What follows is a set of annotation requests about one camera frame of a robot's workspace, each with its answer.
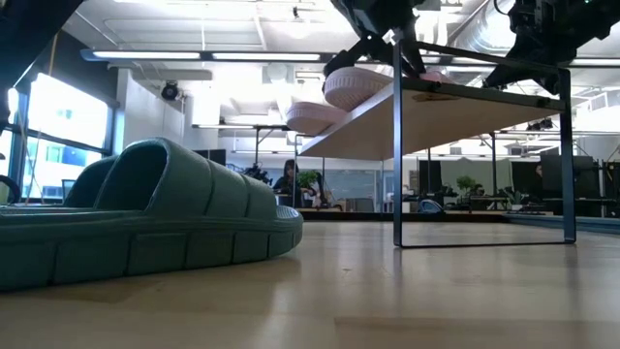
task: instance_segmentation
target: bright window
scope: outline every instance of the bright window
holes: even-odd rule
[[[0,136],[0,175],[7,175],[9,173],[12,141],[13,134],[11,132],[5,131]]]
[[[22,196],[30,198],[62,199],[62,180],[75,180],[84,168],[102,158],[98,152],[74,148],[60,143],[40,140],[39,151],[37,139],[28,138],[28,153],[24,169]],[[35,165],[35,180],[32,180],[32,164]]]
[[[15,123],[16,120],[16,112],[19,108],[19,93],[17,90],[12,88],[9,90],[9,111],[11,115],[9,115],[9,122]]]
[[[106,103],[47,75],[39,74],[32,83],[28,112],[32,130],[104,147],[108,113]]]

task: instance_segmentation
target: shelf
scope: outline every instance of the shelf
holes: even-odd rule
[[[432,81],[403,79],[403,153],[558,114],[560,101]],[[393,158],[393,84],[348,113],[300,156],[382,161]]]

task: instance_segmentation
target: green slide sandal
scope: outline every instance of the green slide sandal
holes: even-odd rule
[[[131,144],[91,211],[1,214],[0,290],[256,262],[301,241],[265,184],[165,139]]]
[[[118,156],[110,156],[87,166],[77,178],[63,205],[0,206],[0,215],[78,212],[85,208],[92,209],[104,180],[117,158]]]

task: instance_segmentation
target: wooden floor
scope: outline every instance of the wooden floor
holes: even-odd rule
[[[560,237],[406,225],[411,241]],[[620,238],[400,250],[381,223],[306,223],[263,263],[0,295],[2,349],[619,348]]]

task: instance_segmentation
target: pink slipper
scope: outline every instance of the pink slipper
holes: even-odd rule
[[[317,136],[342,120],[346,114],[346,111],[317,103],[293,103],[287,111],[287,126],[294,131]]]
[[[422,74],[420,77],[430,81],[453,83],[439,72]],[[325,100],[343,111],[352,111],[392,81],[392,77],[367,69],[338,69],[325,81]]]

